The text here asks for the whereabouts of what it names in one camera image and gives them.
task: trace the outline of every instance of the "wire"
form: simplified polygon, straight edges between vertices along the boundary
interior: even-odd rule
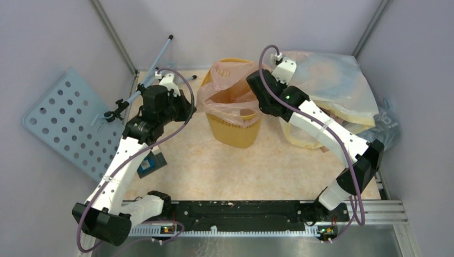
[[[338,238],[340,235],[342,235],[344,233],[344,231],[350,226],[350,224],[353,222],[353,219],[356,220],[356,222],[358,222],[358,224],[360,226],[364,226],[364,224],[366,223],[366,215],[365,215],[365,212],[364,212],[364,206],[362,204],[362,198],[361,198],[361,191],[359,190],[359,185],[358,185],[358,180],[356,178],[356,175],[355,175],[355,172],[354,172],[354,169],[353,169],[353,163],[352,163],[352,160],[350,159],[350,156],[349,156],[349,153],[347,151],[347,149],[345,148],[345,145],[344,143],[342,142],[341,138],[328,126],[325,125],[325,123],[321,122],[320,120],[316,119],[315,117],[305,113],[305,112],[302,112],[301,110],[299,110],[298,108],[295,108],[289,104],[287,104],[286,102],[282,101],[276,94],[274,94],[273,91],[271,91],[271,89],[269,88],[267,82],[265,81],[265,77],[263,75],[263,70],[262,70],[262,63],[263,63],[263,57],[265,56],[265,53],[268,49],[270,48],[274,48],[276,50],[276,52],[278,54],[280,54],[281,52],[279,51],[279,48],[276,46],[276,45],[269,45],[267,47],[264,48],[264,50],[262,51],[262,53],[260,54],[260,58],[259,58],[259,75],[260,75],[260,79],[262,80],[262,83],[263,85],[265,86],[265,89],[268,91],[268,93],[278,102],[280,103],[282,106],[288,108],[289,110],[293,111],[293,112],[296,112],[308,119],[311,119],[313,120],[314,122],[316,122],[317,124],[319,124],[320,126],[322,127],[326,127],[326,130],[336,139],[336,141],[339,143],[340,145],[340,148],[342,149],[342,152],[344,153],[345,155],[345,158],[347,159],[347,164],[349,166],[349,170],[350,170],[350,174],[352,176],[352,180],[353,180],[353,185],[354,185],[354,188],[355,188],[355,192],[356,192],[356,197],[354,197],[355,199],[355,204],[353,203],[353,198],[350,196],[350,204],[352,205],[352,209],[353,209],[353,216],[351,218],[351,220],[349,221],[349,223],[347,224],[347,226],[344,228],[344,230],[336,237]],[[357,206],[359,206],[359,209],[360,209],[360,214],[361,214],[361,220],[359,220],[358,218],[358,215],[356,213],[357,211]]]
[[[188,118],[185,120],[185,122],[183,123],[183,125],[178,128],[177,130],[175,130],[172,134],[168,135],[167,137],[163,138],[162,140],[152,144],[151,146],[148,146],[140,151],[138,151],[137,153],[133,154],[132,156],[130,156],[128,159],[126,159],[126,161],[124,161],[122,164],[120,164],[116,169],[115,171],[112,172],[112,174],[110,175],[110,178],[113,179],[114,176],[125,166],[128,164],[128,162],[132,161],[134,158],[136,158],[137,156],[141,155],[142,153],[152,149],[153,147],[155,146],[158,146],[164,142],[166,142],[167,140],[171,139],[172,137],[174,137],[176,134],[178,134],[185,126],[186,124],[189,122],[189,120],[191,119],[192,115],[194,114],[194,109],[195,109],[195,101],[194,101],[194,92],[192,91],[192,88],[191,88],[191,85],[189,85],[189,82],[187,82],[187,80],[176,70],[172,69],[172,68],[160,68],[158,70],[158,72],[161,72],[161,71],[170,71],[170,72],[173,72],[175,73],[177,76],[179,76],[183,82],[186,84],[187,88],[189,89],[189,92],[191,93],[191,108],[190,108],[190,114],[188,116]],[[99,241],[97,244],[95,244],[92,248],[90,249],[84,249],[82,247],[82,243],[80,242],[80,237],[82,235],[82,224],[84,223],[84,220],[85,220],[85,217],[87,216],[87,213],[88,213],[88,210],[90,210],[90,208],[92,207],[93,203],[96,201],[96,199],[99,197],[99,195],[101,194],[101,192],[104,190],[104,188],[107,186],[109,182],[106,181],[102,184],[102,186],[98,189],[98,191],[95,193],[95,195],[93,196],[92,200],[88,203],[87,207],[85,208],[84,212],[82,213],[82,216],[80,217],[80,221],[79,221],[79,224],[77,225],[77,239],[76,239],[76,243],[77,243],[77,248],[79,249],[80,252],[82,253],[89,253],[91,251],[93,251],[94,249],[98,248],[101,244],[102,244],[102,241]]]
[[[175,239],[177,239],[178,236],[181,235],[181,233],[183,233],[185,231],[185,228],[184,228],[184,225],[178,221],[150,221],[150,222],[143,222],[142,224],[151,224],[151,225],[155,225],[155,224],[161,224],[161,223],[172,223],[173,226],[175,225],[178,225],[181,227],[181,231],[178,232],[176,235],[174,235],[173,237],[167,239],[167,240],[164,240],[162,241],[162,245],[164,244],[167,244],[167,243],[170,243],[172,241],[174,241]],[[132,242],[130,242],[129,244],[127,244],[126,246],[122,247],[122,249],[120,249],[118,252],[116,252],[114,255],[112,255],[112,257],[116,257],[118,256],[121,252],[123,252],[124,250],[126,250],[127,248],[129,248],[131,245],[135,244],[135,243],[138,243],[138,242],[141,242],[141,241],[152,241],[152,242],[155,242],[155,243],[159,243],[160,240],[155,240],[154,238],[139,238],[139,239],[136,239]]]

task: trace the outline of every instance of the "white wall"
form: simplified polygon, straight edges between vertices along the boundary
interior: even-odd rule
[[[2,256],[71,256],[71,209],[95,187],[22,126],[23,115],[73,66],[102,98],[132,77],[89,1],[0,2],[0,249]]]
[[[403,127],[383,158],[424,256],[452,256],[454,225],[454,1],[394,1],[359,58],[376,96]]]
[[[258,60],[283,50],[351,54],[380,0],[103,0],[135,65],[147,69],[169,34],[165,59],[210,67],[221,58]]]

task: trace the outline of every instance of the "purple cable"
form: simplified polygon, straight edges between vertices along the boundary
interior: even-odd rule
[[[192,88],[191,88],[191,85],[189,85],[189,82],[187,82],[187,80],[176,70],[174,69],[171,69],[171,68],[160,68],[158,70],[158,72],[161,72],[161,71],[170,71],[170,72],[173,72],[175,73],[176,75],[178,75],[182,80],[183,82],[186,84],[187,88],[189,89],[189,92],[191,93],[191,109],[190,109],[190,115],[189,115],[189,118],[192,117],[192,115],[194,114],[194,105],[195,105],[195,101],[194,101],[194,92],[192,91]],[[122,164],[120,164],[120,166],[118,166],[118,168],[112,172],[112,174],[110,175],[110,178],[114,178],[114,176],[125,166],[128,164],[128,162],[132,161],[134,158],[136,158],[137,156],[141,155],[142,153],[144,153],[145,151],[148,151],[150,149],[152,149],[153,147],[155,146],[158,146],[164,142],[166,142],[167,140],[171,139],[173,136],[175,136],[176,134],[178,134],[185,126],[186,124],[189,122],[189,118],[187,121],[185,121],[183,123],[183,125],[178,128],[176,131],[174,131],[172,134],[168,135],[167,137],[165,137],[164,139],[152,144],[151,146],[148,146],[140,151],[138,151],[137,153],[133,154],[132,156],[130,156],[128,159],[126,159],[126,161],[124,161]],[[92,207],[93,203],[96,201],[96,199],[100,196],[101,192],[104,190],[104,188],[107,186],[109,182],[106,181],[104,182],[104,184],[102,184],[102,186],[99,188],[99,190],[95,193],[95,195],[93,196],[92,200],[88,203],[87,207],[85,208],[84,212],[82,213],[82,216],[80,217],[80,221],[79,221],[79,224],[77,225],[77,239],[76,239],[76,243],[77,243],[77,248],[79,249],[79,251],[81,253],[89,253],[91,251],[93,251],[94,249],[98,248],[101,244],[102,244],[102,241],[99,241],[97,244],[95,244],[92,248],[90,249],[84,249],[82,247],[82,243],[80,242],[80,237],[82,235],[82,224],[85,220],[85,217],[87,216],[87,213],[88,213],[88,210],[90,210],[90,208]]]
[[[178,222],[178,221],[150,221],[150,222],[143,222],[142,224],[160,224],[160,223],[164,223],[164,222],[165,222],[165,223],[171,222],[171,223],[173,223],[174,225],[175,225],[175,224],[176,224],[176,225],[179,225],[179,226],[181,227],[181,231],[178,232],[178,233],[177,233],[176,235],[174,235],[173,237],[171,237],[171,238],[169,238],[169,239],[167,239],[167,240],[162,241],[162,244],[167,244],[167,243],[169,243],[169,242],[174,241],[175,239],[177,239],[177,237],[178,237],[181,233],[184,232],[184,225],[183,225],[182,223]],[[138,243],[138,242],[141,242],[141,241],[148,241],[148,240],[153,241],[152,238],[148,238],[148,237],[136,239],[136,240],[130,242],[129,244],[127,244],[126,246],[124,246],[124,247],[123,247],[122,249],[120,249],[118,252],[116,252],[114,255],[112,255],[112,257],[118,256],[121,252],[123,252],[124,250],[126,250],[127,248],[129,248],[131,245],[133,245],[133,244],[135,244],[135,243]]]
[[[309,114],[306,114],[304,112],[302,112],[301,110],[287,104],[286,102],[282,101],[281,99],[279,99],[279,97],[277,97],[277,95],[274,94],[273,91],[271,91],[271,89],[269,88],[267,82],[265,81],[265,77],[263,75],[263,71],[262,71],[262,63],[263,63],[263,57],[265,56],[265,53],[268,49],[270,48],[274,48],[278,54],[280,54],[281,52],[279,51],[279,48],[273,44],[267,46],[264,48],[264,50],[262,51],[262,54],[260,55],[260,59],[259,59],[259,75],[260,75],[260,79],[262,80],[262,83],[263,85],[265,86],[265,89],[268,91],[268,93],[280,104],[282,104],[282,106],[288,108],[289,110],[293,111],[293,112],[296,112],[308,119],[311,119],[313,120],[314,122],[316,122],[317,124],[319,124],[321,127],[326,127],[326,130],[336,139],[336,141],[339,143],[341,149],[342,149],[342,152],[344,153],[345,155],[345,158],[347,159],[347,164],[349,166],[349,170],[350,170],[350,174],[352,176],[352,180],[353,180],[353,185],[354,185],[354,188],[355,188],[355,191],[356,191],[356,195],[358,197],[358,204],[354,205],[353,204],[353,199],[352,197],[350,196],[350,204],[352,205],[352,208],[353,208],[353,216],[351,218],[351,220],[349,221],[349,223],[347,224],[347,226],[345,227],[345,229],[338,235],[342,235],[344,233],[344,231],[351,225],[351,223],[353,222],[353,219],[356,219],[356,222],[358,222],[358,224],[360,226],[364,226],[365,223],[366,223],[366,215],[364,213],[364,206],[362,204],[362,198],[361,198],[361,192],[359,190],[359,185],[358,185],[358,180],[356,179],[356,174],[354,172],[354,169],[353,169],[353,163],[352,163],[352,160],[350,159],[350,156],[349,156],[349,153],[347,151],[347,149],[345,148],[345,145],[344,143],[342,142],[341,138],[328,126],[325,125],[325,123],[321,122],[320,120],[316,119],[315,117],[312,117],[311,115]],[[357,211],[357,206],[359,205],[359,209],[360,209],[360,213],[361,213],[361,220],[358,219],[358,215],[356,213]]]

